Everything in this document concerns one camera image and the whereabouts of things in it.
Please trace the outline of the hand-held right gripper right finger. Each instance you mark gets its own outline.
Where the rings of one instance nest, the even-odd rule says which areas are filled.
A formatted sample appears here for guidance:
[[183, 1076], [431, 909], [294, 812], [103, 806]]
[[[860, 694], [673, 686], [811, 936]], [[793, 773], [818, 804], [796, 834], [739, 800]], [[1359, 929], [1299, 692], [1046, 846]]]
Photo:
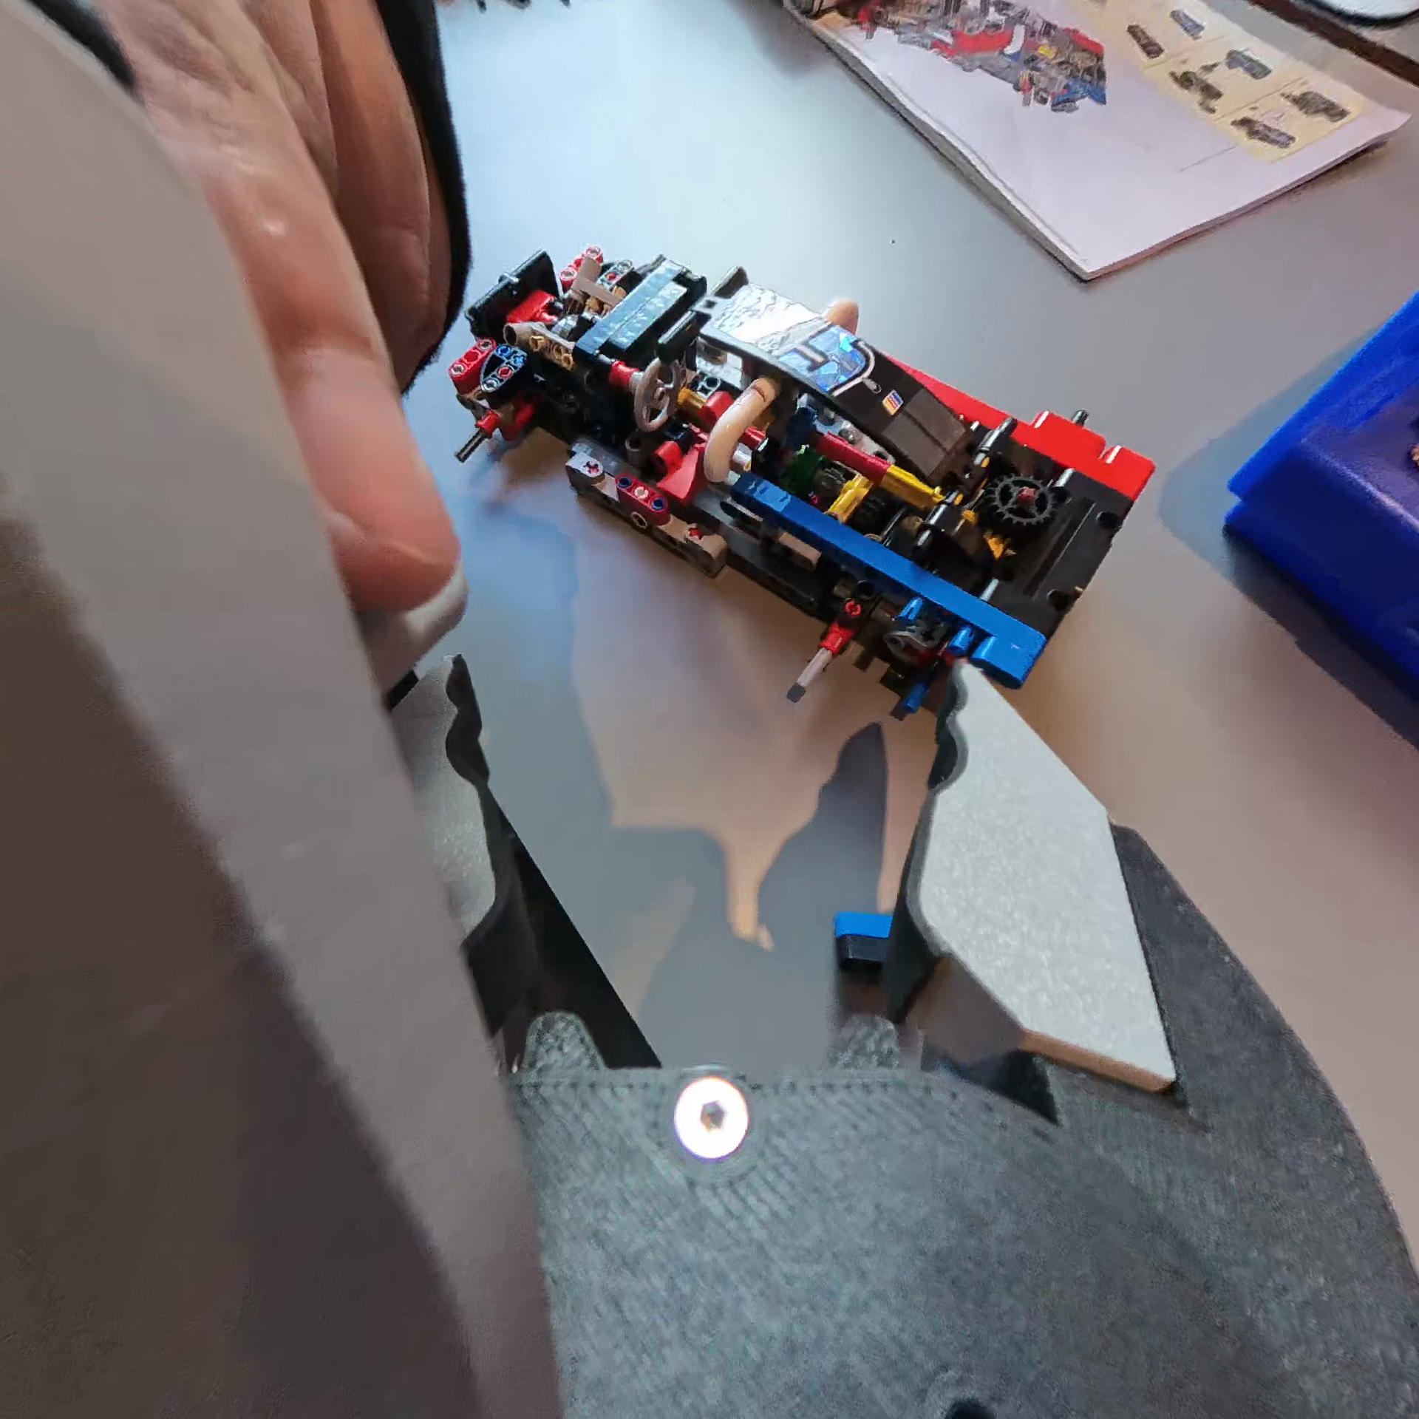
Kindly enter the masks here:
[[950, 679], [887, 944], [887, 1007], [982, 1072], [1016, 1054], [1151, 1094], [1178, 1064], [1107, 807], [975, 667]]

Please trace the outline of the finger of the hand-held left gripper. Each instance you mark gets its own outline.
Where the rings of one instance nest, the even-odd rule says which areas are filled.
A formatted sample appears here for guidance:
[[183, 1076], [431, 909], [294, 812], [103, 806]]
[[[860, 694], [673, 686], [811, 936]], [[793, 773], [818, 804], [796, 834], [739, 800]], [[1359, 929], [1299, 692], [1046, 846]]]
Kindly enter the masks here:
[[[438, 20], [379, 12], [450, 214], [443, 343]], [[98, 3], [4, 3], [4, 1415], [560, 1414], [359, 611]]]

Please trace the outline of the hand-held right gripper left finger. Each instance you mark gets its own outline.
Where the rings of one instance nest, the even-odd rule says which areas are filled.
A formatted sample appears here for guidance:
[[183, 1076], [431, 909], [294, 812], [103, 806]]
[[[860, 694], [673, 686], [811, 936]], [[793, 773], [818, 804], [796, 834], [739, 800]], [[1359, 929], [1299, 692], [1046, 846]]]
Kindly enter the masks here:
[[460, 952], [490, 1035], [536, 981], [536, 931], [516, 844], [490, 785], [484, 714], [465, 657], [409, 679], [389, 711]]

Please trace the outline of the toy brick car chassis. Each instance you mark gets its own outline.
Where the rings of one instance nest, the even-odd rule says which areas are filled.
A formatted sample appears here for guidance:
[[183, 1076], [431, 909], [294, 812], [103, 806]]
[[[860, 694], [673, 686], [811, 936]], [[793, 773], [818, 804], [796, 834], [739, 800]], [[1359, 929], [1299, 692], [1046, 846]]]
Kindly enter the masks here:
[[544, 432], [587, 503], [821, 623], [793, 702], [850, 650], [896, 718], [962, 667], [1019, 689], [1156, 471], [1088, 412], [1011, 415], [869, 343], [854, 302], [744, 268], [534, 253], [467, 322], [457, 459]]

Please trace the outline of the blue plastic bin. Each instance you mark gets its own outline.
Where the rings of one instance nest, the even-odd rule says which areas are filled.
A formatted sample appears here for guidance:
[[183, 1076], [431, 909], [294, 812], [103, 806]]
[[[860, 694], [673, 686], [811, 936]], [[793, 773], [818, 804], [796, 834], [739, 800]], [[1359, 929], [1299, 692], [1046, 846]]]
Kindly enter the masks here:
[[1418, 297], [1232, 476], [1229, 532], [1418, 686]]

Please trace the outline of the toy building instruction booklet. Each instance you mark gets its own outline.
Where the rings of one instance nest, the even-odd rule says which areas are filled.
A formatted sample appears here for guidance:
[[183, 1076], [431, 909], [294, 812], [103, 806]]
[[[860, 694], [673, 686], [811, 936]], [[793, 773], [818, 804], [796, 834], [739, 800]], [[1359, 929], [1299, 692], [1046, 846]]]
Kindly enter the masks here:
[[786, 3], [1077, 277], [1119, 272], [1411, 121], [1217, 3]]

